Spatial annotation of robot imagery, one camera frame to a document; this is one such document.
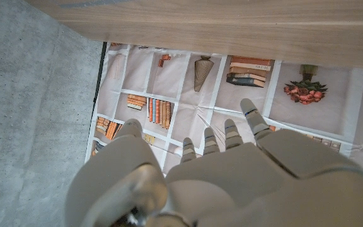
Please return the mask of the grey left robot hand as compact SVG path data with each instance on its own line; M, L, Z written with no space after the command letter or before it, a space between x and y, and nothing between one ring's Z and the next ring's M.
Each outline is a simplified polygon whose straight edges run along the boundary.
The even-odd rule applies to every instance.
M138 120L129 119L69 187L65 226L363 226L363 168L298 132L272 131L253 102L241 109L255 137L224 123L197 157L189 138L163 174Z

